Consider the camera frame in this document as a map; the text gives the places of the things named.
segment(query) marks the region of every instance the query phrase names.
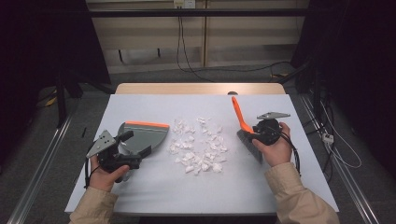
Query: hand brush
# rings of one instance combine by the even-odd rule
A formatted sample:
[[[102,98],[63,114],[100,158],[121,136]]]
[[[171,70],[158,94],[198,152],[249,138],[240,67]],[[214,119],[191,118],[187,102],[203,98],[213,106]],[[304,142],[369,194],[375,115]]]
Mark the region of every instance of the hand brush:
[[[251,143],[252,137],[254,134],[253,129],[251,129],[244,121],[242,116],[241,109],[239,108],[239,104],[236,101],[236,98],[233,96],[233,109],[235,110],[236,116],[238,117],[239,124],[241,126],[241,130],[239,130],[236,135],[238,135],[241,142],[245,145],[247,150],[257,159],[259,163],[262,163],[262,153]]]

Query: brush bristles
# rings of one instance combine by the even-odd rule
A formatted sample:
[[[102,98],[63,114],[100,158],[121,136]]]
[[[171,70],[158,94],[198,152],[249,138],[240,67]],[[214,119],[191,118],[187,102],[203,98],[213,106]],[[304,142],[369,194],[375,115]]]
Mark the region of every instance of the brush bristles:
[[[245,145],[247,150],[256,158],[256,160],[262,164],[262,153],[248,140],[248,133],[243,131],[242,129],[239,130],[236,135],[238,135],[241,142]]]

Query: white cable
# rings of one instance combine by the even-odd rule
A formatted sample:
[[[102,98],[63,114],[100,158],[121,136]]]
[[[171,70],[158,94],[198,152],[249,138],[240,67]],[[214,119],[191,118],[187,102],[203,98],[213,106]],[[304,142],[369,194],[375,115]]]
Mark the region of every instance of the white cable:
[[[327,117],[327,120],[329,121],[329,123],[330,123],[330,125],[332,126],[332,121],[330,120],[330,118],[329,118],[329,115],[327,114],[327,111],[326,111],[326,107],[323,105],[323,103],[322,102],[320,102],[320,104],[321,104],[321,106],[323,107],[323,110],[324,110],[324,113],[325,113],[325,115],[326,115],[326,117]],[[339,161],[341,161],[343,164],[345,164],[345,165],[347,165],[347,166],[349,166],[349,167],[351,167],[351,168],[359,168],[359,167],[361,167],[361,158],[359,157],[359,155],[358,155],[358,153],[356,153],[356,151],[353,149],[353,147],[337,132],[337,130],[335,130],[335,128],[334,128],[334,126],[332,126],[332,129],[334,130],[334,132],[346,143],[346,145],[353,151],[353,153],[356,155],[356,157],[358,158],[358,160],[359,160],[359,165],[357,165],[357,166],[354,166],[354,165],[351,165],[351,164],[349,164],[349,163],[347,163],[346,161],[344,161],[341,157],[339,157],[334,151],[332,151],[332,147],[330,146],[330,144],[328,143],[327,145],[329,146],[329,150],[332,152],[332,154],[334,155],[334,157],[335,158],[337,158]]]

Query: hand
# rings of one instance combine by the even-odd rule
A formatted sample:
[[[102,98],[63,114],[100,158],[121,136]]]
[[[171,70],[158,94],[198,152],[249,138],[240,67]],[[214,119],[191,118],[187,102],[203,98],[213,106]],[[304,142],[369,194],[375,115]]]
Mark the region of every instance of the hand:
[[[290,137],[289,126],[283,122],[279,122],[279,125],[282,127],[282,133],[285,133],[288,137]],[[291,146],[282,137],[280,137],[279,140],[277,140],[271,146],[266,146],[257,139],[253,139],[252,143],[259,151],[262,152],[265,160],[268,162],[268,164],[270,164],[271,167],[290,162]]]
[[[91,157],[91,170],[93,171],[99,167],[97,156]],[[94,189],[100,189],[110,192],[113,189],[114,181],[119,177],[125,175],[129,171],[128,165],[123,165],[113,173],[108,173],[102,168],[97,168],[92,174],[90,179],[90,186]]]

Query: sleeve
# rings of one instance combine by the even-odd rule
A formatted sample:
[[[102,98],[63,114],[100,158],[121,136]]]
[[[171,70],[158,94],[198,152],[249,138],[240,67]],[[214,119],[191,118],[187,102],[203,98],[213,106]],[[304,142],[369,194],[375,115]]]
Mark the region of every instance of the sleeve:
[[[281,223],[339,223],[334,209],[303,186],[291,162],[274,166],[265,177],[276,197],[276,214]]]
[[[69,224],[109,223],[117,199],[116,194],[88,187],[70,215]]]

